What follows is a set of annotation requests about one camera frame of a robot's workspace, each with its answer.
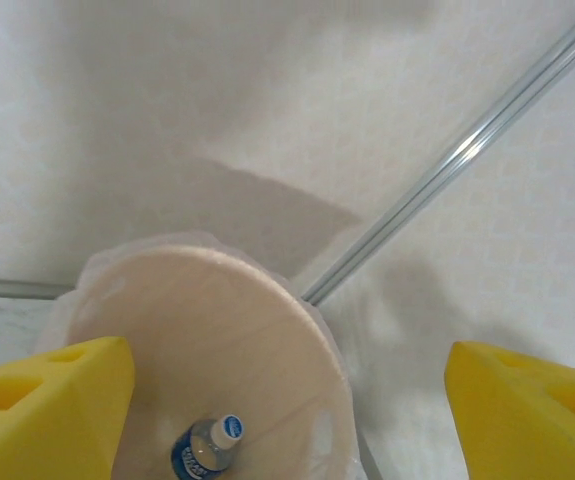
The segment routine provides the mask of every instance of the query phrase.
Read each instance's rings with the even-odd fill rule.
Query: plastic bag
[[[136,363],[114,480],[164,478],[176,437],[226,413],[243,419],[246,435],[223,478],[367,478],[350,387],[319,312],[212,236],[94,255],[56,300],[36,350],[104,335],[126,337]]]

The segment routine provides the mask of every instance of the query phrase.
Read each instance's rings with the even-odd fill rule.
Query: marble surface
[[[31,353],[49,318],[52,303],[50,300],[0,298],[0,343]]]

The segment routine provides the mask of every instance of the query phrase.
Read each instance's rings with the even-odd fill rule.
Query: yellow foam block
[[[0,480],[105,480],[134,387],[107,337],[0,366]]]
[[[445,384],[472,480],[575,480],[575,370],[454,344]]]

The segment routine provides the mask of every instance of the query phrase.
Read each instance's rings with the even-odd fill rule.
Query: bottle label
[[[243,423],[236,415],[228,415],[225,417],[223,429],[231,438],[240,438],[243,436]]]
[[[171,465],[180,480],[213,480],[222,472],[203,467],[191,449],[191,428],[171,450]]]

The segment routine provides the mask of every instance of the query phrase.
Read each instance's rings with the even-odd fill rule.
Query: white wall
[[[201,228],[307,287],[575,20],[355,3],[1,0],[0,278]]]
[[[452,343],[575,367],[575,69],[322,310],[383,478],[467,478],[443,387]]]

